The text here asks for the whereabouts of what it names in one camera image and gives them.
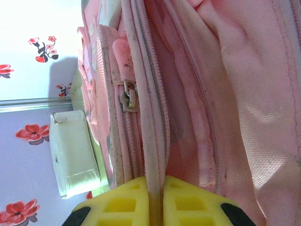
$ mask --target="pink zipper pull tab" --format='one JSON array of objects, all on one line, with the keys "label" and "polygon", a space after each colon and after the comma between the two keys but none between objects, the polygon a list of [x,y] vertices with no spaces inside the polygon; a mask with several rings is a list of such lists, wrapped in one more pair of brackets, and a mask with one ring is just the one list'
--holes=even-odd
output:
[{"label": "pink zipper pull tab", "polygon": [[131,49],[128,42],[117,39],[113,42],[112,48],[118,64],[121,81],[136,82]]}]

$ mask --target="zipper pull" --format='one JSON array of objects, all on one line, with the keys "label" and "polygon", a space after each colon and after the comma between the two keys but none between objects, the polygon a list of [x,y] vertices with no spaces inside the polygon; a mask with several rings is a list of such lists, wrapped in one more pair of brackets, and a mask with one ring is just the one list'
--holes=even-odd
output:
[{"label": "zipper pull", "polygon": [[118,64],[120,79],[124,82],[124,92],[120,97],[123,111],[138,112],[140,110],[139,100],[130,46],[127,41],[117,39],[112,48]]},{"label": "zipper pull", "polygon": [[136,83],[124,80],[124,91],[120,101],[124,112],[138,112],[140,110]]}]

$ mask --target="metal zipper slider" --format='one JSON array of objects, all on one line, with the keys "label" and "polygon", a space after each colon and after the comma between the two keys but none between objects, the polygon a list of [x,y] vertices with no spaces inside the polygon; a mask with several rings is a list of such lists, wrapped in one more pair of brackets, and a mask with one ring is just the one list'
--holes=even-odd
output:
[{"label": "metal zipper slider", "polygon": [[121,94],[120,101],[124,112],[138,112],[140,110],[136,84],[134,82],[124,80],[124,92]]}]

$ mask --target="black rubber tip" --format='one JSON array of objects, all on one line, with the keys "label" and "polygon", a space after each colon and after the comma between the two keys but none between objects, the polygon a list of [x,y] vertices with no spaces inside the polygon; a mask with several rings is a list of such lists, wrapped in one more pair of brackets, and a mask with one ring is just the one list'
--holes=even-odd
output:
[{"label": "black rubber tip", "polygon": [[81,226],[90,210],[90,207],[83,207],[77,211],[72,212],[62,226]]},{"label": "black rubber tip", "polygon": [[229,203],[223,203],[221,207],[233,226],[256,226],[241,208]]}]

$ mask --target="zipper track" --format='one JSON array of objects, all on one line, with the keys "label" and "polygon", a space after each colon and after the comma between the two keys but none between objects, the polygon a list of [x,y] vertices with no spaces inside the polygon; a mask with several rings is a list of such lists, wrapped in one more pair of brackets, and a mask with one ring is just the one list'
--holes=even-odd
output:
[{"label": "zipper track", "polygon": [[[144,1],[140,0],[140,4],[136,3],[135,4],[135,10],[137,12],[137,16],[139,18],[139,28],[142,31],[142,35],[143,35],[143,40],[144,43],[148,44],[145,45],[145,49],[147,51],[147,55],[149,58],[149,61],[152,61],[152,57],[156,56],[156,51],[155,48],[152,44],[150,44],[149,41],[147,40],[151,40],[152,42],[152,36],[151,33],[149,31],[149,29],[146,29],[145,26],[143,26],[143,24],[148,24],[148,19],[147,19],[147,15],[144,10],[141,10],[138,5],[145,7],[144,5]],[[160,72],[160,67],[158,64],[157,60],[153,60],[153,64],[150,64],[150,68],[151,68],[151,72],[154,75],[153,77],[153,81],[155,84],[155,89],[158,90],[158,103],[159,103],[159,107],[160,107],[160,112],[161,112],[161,117],[162,117],[162,121],[163,121],[163,132],[165,134],[166,137],[164,137],[164,142],[165,142],[165,169],[167,167],[167,163],[168,163],[168,159],[169,159],[169,148],[170,148],[170,129],[169,129],[169,116],[168,116],[168,110],[167,110],[167,103],[166,103],[166,99],[165,99],[165,93],[164,93],[164,87],[163,87],[163,81],[160,75],[158,75],[155,72]]]},{"label": "zipper track", "polygon": [[299,46],[301,47],[301,1],[300,0],[290,0],[293,16],[296,23],[296,30],[298,34]]},{"label": "zipper track", "polygon": [[202,84],[202,81],[201,81],[201,72],[198,68],[198,64],[195,60],[195,57],[193,56],[193,53],[192,53],[192,50],[191,48],[189,47],[189,44],[188,44],[188,41],[187,41],[187,36],[185,35],[185,33],[183,32],[184,31],[184,28],[182,27],[182,23],[180,22],[179,20],[179,17],[176,15],[176,11],[174,9],[174,7],[172,6],[171,2],[169,0],[164,0],[164,4],[166,6],[166,8],[168,9],[168,12],[170,13],[170,16],[177,28],[177,31],[182,39],[182,42],[183,42],[183,45],[185,47],[185,50],[190,58],[190,62],[192,64],[192,67],[193,67],[193,70],[197,76],[197,79],[198,79],[198,83],[199,83],[199,87],[200,87],[200,90],[202,92],[202,97],[204,98],[204,102],[205,102],[205,107],[206,107],[206,111],[208,112],[207,114],[207,118],[208,118],[208,122],[209,122],[209,127],[212,131],[212,134],[213,134],[213,146],[214,146],[214,154],[215,154],[215,193],[219,194],[221,191],[220,191],[220,188],[221,188],[221,185],[220,185],[220,180],[219,180],[219,171],[220,171],[220,161],[221,161],[221,158],[220,158],[220,154],[219,154],[219,145],[218,145],[218,140],[215,138],[215,134],[216,134],[216,124],[214,122],[214,120],[212,119],[212,117],[210,116],[210,108],[209,108],[209,104],[208,104],[208,98],[207,96],[205,95],[204,93],[204,88],[203,88],[203,84]]},{"label": "zipper track", "polygon": [[123,113],[124,125],[126,126],[126,139],[131,162],[131,169],[133,178],[142,176],[141,168],[141,148],[138,127],[135,125],[136,113],[126,112]]}]

